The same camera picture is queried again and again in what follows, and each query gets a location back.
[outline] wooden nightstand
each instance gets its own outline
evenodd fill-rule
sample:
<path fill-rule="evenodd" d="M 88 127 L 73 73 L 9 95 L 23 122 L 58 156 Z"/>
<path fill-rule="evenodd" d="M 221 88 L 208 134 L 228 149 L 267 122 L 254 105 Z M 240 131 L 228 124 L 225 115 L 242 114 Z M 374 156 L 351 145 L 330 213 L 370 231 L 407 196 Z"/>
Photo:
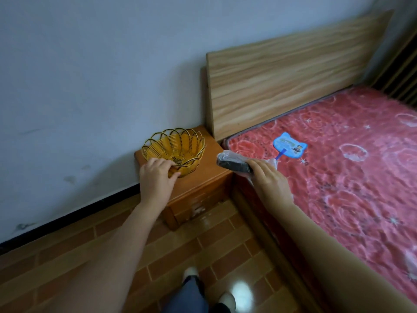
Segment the wooden nightstand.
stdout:
<path fill-rule="evenodd" d="M 204 126 L 194 129 L 202 133 L 206 149 L 198 168 L 177 180 L 168 205 L 162 212 L 171 230 L 176 230 L 180 224 L 210 209 L 218 201 L 227 199 L 230 193 L 233 173 L 216 165 L 216 156 L 223 149 Z M 135 158 L 140 166 L 146 164 L 141 150 L 135 152 Z"/>

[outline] bed frame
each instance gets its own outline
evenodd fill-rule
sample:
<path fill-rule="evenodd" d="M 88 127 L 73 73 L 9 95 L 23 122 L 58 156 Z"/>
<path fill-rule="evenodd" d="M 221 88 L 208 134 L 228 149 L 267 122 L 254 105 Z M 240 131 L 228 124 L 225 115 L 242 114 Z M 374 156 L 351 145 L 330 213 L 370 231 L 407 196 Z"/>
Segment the bed frame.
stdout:
<path fill-rule="evenodd" d="M 392 11 L 366 15 L 311 31 L 209 52 L 206 55 L 207 129 L 221 142 L 357 83 L 391 16 Z M 242 184 L 235 182 L 232 199 L 300 304 L 314 313 L 332 311 L 326 299 L 310 292 L 255 215 L 253 198 L 248 198 L 248 191 L 243 191 Z"/>

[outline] bed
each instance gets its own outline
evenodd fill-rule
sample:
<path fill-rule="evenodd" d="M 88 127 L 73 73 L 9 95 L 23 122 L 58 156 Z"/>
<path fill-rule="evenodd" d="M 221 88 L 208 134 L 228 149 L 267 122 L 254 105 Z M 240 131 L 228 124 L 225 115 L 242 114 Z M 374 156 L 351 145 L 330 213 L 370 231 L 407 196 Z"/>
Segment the bed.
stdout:
<path fill-rule="evenodd" d="M 417 112 L 352 86 L 390 16 L 208 53 L 207 126 L 226 149 L 278 158 L 295 203 L 417 303 Z M 332 311 L 245 178 L 232 198 L 305 308 Z"/>

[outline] shoe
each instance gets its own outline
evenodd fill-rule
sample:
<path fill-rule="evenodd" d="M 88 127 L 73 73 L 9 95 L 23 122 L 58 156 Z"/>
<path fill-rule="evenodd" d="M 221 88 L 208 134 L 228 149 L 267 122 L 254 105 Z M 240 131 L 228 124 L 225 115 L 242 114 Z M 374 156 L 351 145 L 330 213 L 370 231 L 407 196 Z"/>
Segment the shoe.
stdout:
<path fill-rule="evenodd" d="M 188 276 L 197 276 L 200 278 L 199 271 L 195 267 L 190 267 L 190 268 L 185 269 L 184 275 L 183 275 L 183 283 L 185 279 L 187 279 Z"/>
<path fill-rule="evenodd" d="M 226 305 L 231 313 L 236 312 L 236 300 L 233 294 L 231 294 L 230 292 L 223 293 L 217 302 L 223 303 L 224 305 Z"/>

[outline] forearm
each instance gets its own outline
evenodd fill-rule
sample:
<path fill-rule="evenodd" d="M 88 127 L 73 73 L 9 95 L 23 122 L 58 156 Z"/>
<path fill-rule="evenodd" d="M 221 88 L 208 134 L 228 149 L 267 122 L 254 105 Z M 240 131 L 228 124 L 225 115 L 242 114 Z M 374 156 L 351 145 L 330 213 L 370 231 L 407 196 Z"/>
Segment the forearm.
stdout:
<path fill-rule="evenodd" d="M 305 256 L 336 307 L 346 312 L 415 312 L 382 276 L 330 237 L 297 206 L 276 218 Z"/>
<path fill-rule="evenodd" d="M 152 209 L 138 205 L 47 312 L 120 311 L 157 218 L 154 214 Z"/>

